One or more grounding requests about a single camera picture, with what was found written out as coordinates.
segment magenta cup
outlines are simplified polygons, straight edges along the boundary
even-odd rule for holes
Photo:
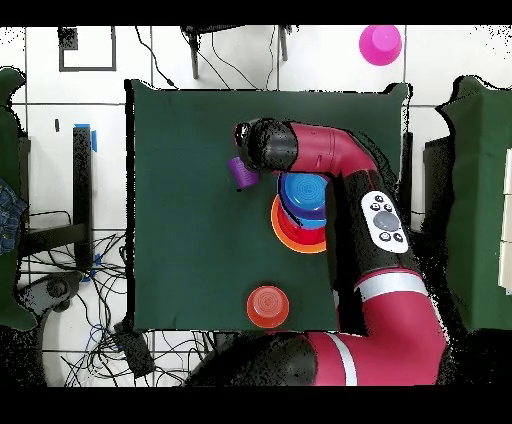
[[[372,65],[389,65],[400,55],[402,39],[394,25],[369,25],[361,34],[359,50]]]

